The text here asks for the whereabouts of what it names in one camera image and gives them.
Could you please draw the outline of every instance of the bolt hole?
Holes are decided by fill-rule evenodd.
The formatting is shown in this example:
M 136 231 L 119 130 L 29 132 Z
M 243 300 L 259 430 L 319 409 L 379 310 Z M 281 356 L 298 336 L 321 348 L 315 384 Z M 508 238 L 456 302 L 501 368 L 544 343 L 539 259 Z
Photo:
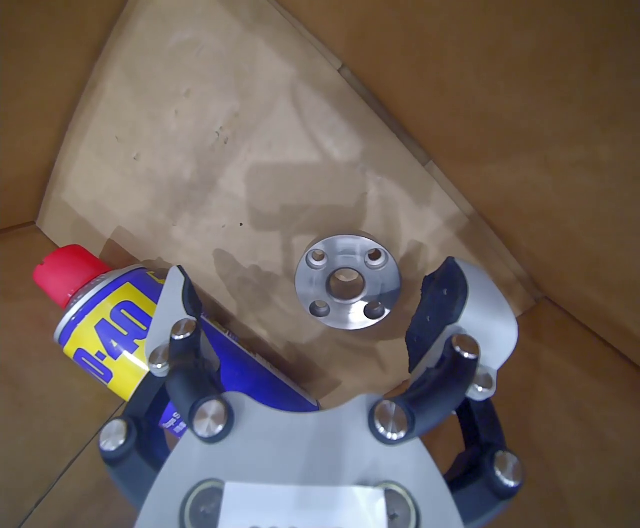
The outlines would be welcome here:
M 369 256 L 369 260 L 371 262 L 376 262 L 377 260 L 380 260 L 382 258 L 382 251 L 380 251 L 379 249 L 371 250 L 369 253 L 367 253 L 367 255 Z
M 314 317 L 326 317 L 331 309 L 324 301 L 313 301 L 309 306 L 309 313 Z
M 351 301 L 364 291 L 364 277 L 355 269 L 340 268 L 329 277 L 329 293 L 336 299 Z
M 371 269 L 382 268 L 387 263 L 387 253 L 380 248 L 373 248 L 365 255 L 364 263 Z
M 368 319 L 379 319 L 385 315 L 385 307 L 378 301 L 371 301 L 364 307 L 364 315 Z
M 307 265 L 312 269 L 323 269 L 328 259 L 322 250 L 311 250 L 307 253 Z

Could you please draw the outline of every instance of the center hole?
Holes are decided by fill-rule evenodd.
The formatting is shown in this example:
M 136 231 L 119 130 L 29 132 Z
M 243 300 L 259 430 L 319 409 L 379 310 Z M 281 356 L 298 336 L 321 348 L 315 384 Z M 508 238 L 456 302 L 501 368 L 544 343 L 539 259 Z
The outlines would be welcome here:
M 355 269 L 340 268 L 329 277 L 329 293 L 336 299 L 350 301 L 364 291 L 364 277 Z

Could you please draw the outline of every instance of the metal flange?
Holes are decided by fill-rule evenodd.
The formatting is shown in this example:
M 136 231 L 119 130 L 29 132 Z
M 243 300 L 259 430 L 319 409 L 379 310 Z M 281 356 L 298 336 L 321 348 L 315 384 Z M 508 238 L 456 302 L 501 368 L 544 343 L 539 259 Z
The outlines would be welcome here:
M 400 270 L 391 253 L 360 235 L 337 235 L 307 249 L 296 270 L 305 311 L 342 330 L 359 330 L 389 315 L 400 296 Z

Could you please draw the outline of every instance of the red cap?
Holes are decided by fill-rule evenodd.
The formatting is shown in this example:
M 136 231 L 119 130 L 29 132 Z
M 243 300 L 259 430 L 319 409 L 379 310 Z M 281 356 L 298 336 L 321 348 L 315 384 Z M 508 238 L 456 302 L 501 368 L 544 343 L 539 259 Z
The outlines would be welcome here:
M 111 271 L 97 257 L 76 244 L 55 250 L 33 270 L 33 280 L 60 308 L 65 308 L 82 286 Z

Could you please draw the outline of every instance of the spray can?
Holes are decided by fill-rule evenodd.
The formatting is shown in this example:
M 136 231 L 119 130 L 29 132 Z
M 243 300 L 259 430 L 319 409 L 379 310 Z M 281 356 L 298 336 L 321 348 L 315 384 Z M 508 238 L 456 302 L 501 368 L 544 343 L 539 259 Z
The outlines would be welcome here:
M 65 311 L 54 333 L 65 354 L 128 401 L 148 373 L 145 340 L 164 281 L 140 265 L 111 269 L 78 245 L 46 256 L 33 279 Z M 317 401 L 264 360 L 230 336 L 223 339 L 221 328 L 204 321 L 203 330 L 220 357 L 227 390 L 282 410 L 318 410 Z M 172 403 L 160 425 L 178 437 L 186 430 Z

